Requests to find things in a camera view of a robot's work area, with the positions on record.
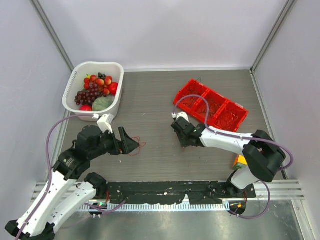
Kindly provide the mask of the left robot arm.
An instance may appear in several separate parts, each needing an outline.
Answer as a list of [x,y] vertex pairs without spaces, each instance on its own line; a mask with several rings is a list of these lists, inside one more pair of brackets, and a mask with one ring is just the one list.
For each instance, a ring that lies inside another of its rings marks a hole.
[[105,154],[128,155],[140,144],[119,127],[121,139],[109,130],[101,131],[94,125],[85,126],[72,142],[72,147],[61,153],[49,173],[48,181],[26,213],[9,221],[5,230],[17,240],[52,240],[60,225],[90,199],[102,199],[108,183],[92,172],[80,184],[80,189],[67,199],[65,193],[90,168],[91,161]]

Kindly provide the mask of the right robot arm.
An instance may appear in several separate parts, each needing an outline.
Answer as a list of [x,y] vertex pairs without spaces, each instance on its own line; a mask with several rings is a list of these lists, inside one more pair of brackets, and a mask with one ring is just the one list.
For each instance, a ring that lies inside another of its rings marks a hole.
[[281,148],[263,130],[247,134],[220,131],[202,123],[194,126],[183,116],[173,117],[171,127],[183,148],[217,148],[245,158],[247,166],[231,174],[224,189],[218,190],[221,196],[236,198],[253,183],[271,183],[286,158]]

